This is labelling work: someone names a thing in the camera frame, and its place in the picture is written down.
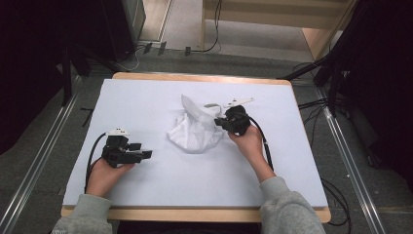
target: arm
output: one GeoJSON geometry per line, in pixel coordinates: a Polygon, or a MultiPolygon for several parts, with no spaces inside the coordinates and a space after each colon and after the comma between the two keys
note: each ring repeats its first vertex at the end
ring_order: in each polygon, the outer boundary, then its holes
{"type": "Polygon", "coordinates": [[[107,212],[112,202],[104,196],[112,189],[124,173],[134,164],[120,168],[111,168],[103,159],[94,163],[89,178],[86,194],[79,196],[79,201],[68,217],[62,217],[54,227],[53,234],[70,233],[112,233],[112,226],[107,222],[107,212]]]}
{"type": "Polygon", "coordinates": [[[276,176],[262,153],[262,138],[258,129],[249,126],[243,136],[229,133],[254,169],[264,194],[260,209],[263,233],[325,233],[310,204],[298,192],[288,189],[285,181],[276,176]]]}

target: gray sleeve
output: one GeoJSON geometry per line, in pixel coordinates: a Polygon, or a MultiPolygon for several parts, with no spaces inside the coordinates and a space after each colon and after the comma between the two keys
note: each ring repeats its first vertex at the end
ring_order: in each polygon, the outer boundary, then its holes
{"type": "Polygon", "coordinates": [[[325,233],[319,217],[298,192],[279,176],[260,184],[265,203],[260,209],[263,233],[325,233]]]}
{"type": "Polygon", "coordinates": [[[82,194],[73,213],[68,217],[62,217],[52,234],[112,234],[112,225],[107,222],[107,212],[111,205],[112,202],[107,199],[82,194]]]}

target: metal rail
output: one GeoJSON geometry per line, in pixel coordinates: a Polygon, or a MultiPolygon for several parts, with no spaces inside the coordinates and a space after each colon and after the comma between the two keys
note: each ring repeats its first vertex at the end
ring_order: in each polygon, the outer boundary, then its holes
{"type": "Polygon", "coordinates": [[[82,83],[82,78],[80,76],[77,76],[74,81],[74,93],[72,98],[66,104],[66,106],[60,109],[54,123],[52,124],[52,127],[49,129],[49,132],[42,143],[42,146],[37,152],[36,157],[34,158],[18,190],[13,195],[8,208],[0,221],[0,233],[12,233],[19,215],[29,198],[37,179],[42,173],[42,170],[45,167],[46,162],[48,161],[49,155],[51,154],[55,146],[56,140],[60,135],[60,132],[73,108],[74,103],[76,102],[76,99],[78,97],[78,90],[80,90],[82,83]]]}
{"type": "MultiPolygon", "coordinates": [[[[321,88],[317,88],[317,94],[319,98],[327,98],[325,92],[321,88]]],[[[346,143],[337,120],[331,115],[328,108],[324,109],[324,115],[337,143],[340,155],[343,159],[343,163],[346,166],[347,172],[349,173],[350,180],[352,181],[353,188],[355,189],[355,193],[358,197],[371,233],[386,233],[386,230],[377,212],[376,206],[374,205],[370,194],[368,193],[367,187],[365,186],[364,181],[361,177],[361,174],[358,171],[352,152],[350,151],[349,146],[346,143]]]]}

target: power cord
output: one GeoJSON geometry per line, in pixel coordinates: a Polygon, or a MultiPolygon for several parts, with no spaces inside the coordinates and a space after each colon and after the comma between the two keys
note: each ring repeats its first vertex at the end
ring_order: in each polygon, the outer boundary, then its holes
{"type": "Polygon", "coordinates": [[[122,66],[119,62],[116,62],[115,64],[117,64],[121,68],[125,69],[126,71],[133,71],[133,70],[137,69],[137,67],[139,66],[139,59],[137,58],[137,53],[139,51],[143,50],[143,49],[145,49],[145,46],[143,46],[143,45],[139,45],[136,48],[136,51],[134,52],[134,58],[136,59],[136,66],[134,66],[133,68],[126,68],[126,67],[122,66]]]}
{"type": "Polygon", "coordinates": [[[254,125],[257,127],[258,131],[260,132],[260,134],[261,134],[261,136],[262,136],[262,142],[263,142],[263,144],[264,144],[264,150],[265,150],[265,154],[266,154],[266,156],[267,156],[268,166],[270,166],[271,170],[274,170],[273,161],[272,161],[272,159],[271,159],[270,147],[268,146],[268,141],[267,141],[267,139],[265,138],[264,132],[262,132],[261,127],[258,125],[258,123],[257,123],[252,117],[250,117],[250,116],[247,115],[247,114],[244,114],[244,113],[241,113],[241,112],[234,112],[234,114],[242,115],[242,116],[248,118],[248,119],[251,120],[252,123],[254,123],[254,125]]]}
{"type": "Polygon", "coordinates": [[[91,165],[92,157],[94,156],[94,150],[96,149],[96,146],[99,143],[99,141],[105,136],[106,134],[102,134],[97,138],[97,140],[94,142],[94,147],[92,147],[91,154],[89,155],[88,165],[86,167],[85,193],[86,193],[86,189],[88,188],[88,182],[89,182],[89,177],[91,176],[92,168],[94,167],[94,163],[91,165]]]}
{"type": "MultiPolygon", "coordinates": [[[[345,105],[344,101],[342,99],[339,99],[339,98],[337,99],[336,104],[340,105],[340,106],[345,105]]],[[[310,102],[298,105],[300,110],[311,107],[311,106],[315,106],[315,105],[319,105],[319,106],[317,108],[315,108],[314,110],[312,110],[310,112],[309,116],[307,117],[307,119],[303,121],[304,125],[306,125],[311,119],[315,119],[314,125],[313,125],[313,130],[312,130],[311,147],[313,147],[317,120],[319,118],[319,115],[322,113],[322,111],[327,107],[328,99],[327,98],[322,98],[322,99],[318,99],[318,100],[315,100],[315,101],[310,101],[310,102]]],[[[341,193],[341,191],[334,184],[327,181],[326,179],[322,178],[321,179],[321,184],[325,188],[325,190],[327,190],[334,197],[334,199],[340,204],[340,206],[344,210],[344,213],[346,214],[346,219],[344,221],[340,222],[340,223],[334,223],[334,222],[327,222],[327,223],[330,224],[330,225],[333,225],[333,226],[342,226],[342,225],[348,223],[348,225],[349,225],[348,233],[350,234],[352,232],[352,219],[351,219],[351,216],[350,216],[349,204],[347,203],[346,198],[344,197],[343,193],[341,193]],[[329,186],[334,188],[335,191],[340,195],[340,197],[337,196],[337,194],[329,186]]]]}
{"type": "Polygon", "coordinates": [[[347,203],[346,198],[344,197],[343,193],[341,193],[340,190],[336,186],[334,186],[334,184],[332,184],[331,182],[329,182],[326,179],[322,178],[321,183],[322,183],[322,186],[336,199],[336,201],[340,204],[340,206],[344,210],[344,213],[346,214],[346,219],[344,221],[340,222],[340,223],[333,223],[331,221],[329,221],[327,223],[330,224],[330,225],[333,225],[333,226],[342,226],[342,225],[348,223],[348,225],[349,225],[348,233],[350,234],[352,232],[352,219],[350,217],[349,204],[347,203]],[[333,187],[336,190],[336,192],[338,192],[340,194],[343,201],[327,185],[333,187]]]}
{"type": "MultiPolygon", "coordinates": [[[[218,53],[219,51],[221,51],[222,48],[221,48],[221,44],[219,43],[219,32],[218,32],[219,18],[220,18],[220,16],[221,16],[221,8],[222,8],[222,0],[219,0],[218,3],[216,4],[215,17],[214,17],[215,32],[216,32],[215,42],[213,43],[213,45],[212,45],[209,49],[203,50],[203,51],[200,51],[200,50],[196,50],[196,51],[191,51],[191,50],[189,50],[189,51],[187,51],[187,50],[178,50],[178,49],[160,49],[160,51],[161,51],[161,50],[164,50],[164,51],[185,52],[185,55],[186,55],[186,53],[189,53],[189,54],[190,54],[190,53],[206,53],[206,52],[211,51],[211,50],[216,46],[216,44],[218,44],[218,46],[219,46],[219,50],[217,51],[217,53],[218,53]]],[[[147,49],[147,50],[149,51],[150,48],[151,48],[152,43],[146,44],[146,45],[144,45],[144,47],[146,47],[146,46],[148,46],[148,45],[149,45],[149,49],[147,49]]]]}

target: crumpled white fabric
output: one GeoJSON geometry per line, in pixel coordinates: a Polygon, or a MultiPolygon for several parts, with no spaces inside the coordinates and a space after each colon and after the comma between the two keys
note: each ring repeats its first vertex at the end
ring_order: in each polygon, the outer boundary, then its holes
{"type": "Polygon", "coordinates": [[[223,136],[213,121],[221,114],[220,106],[198,106],[185,95],[181,100],[186,113],[178,117],[176,126],[168,131],[169,139],[189,153],[202,153],[215,147],[223,136]]]}

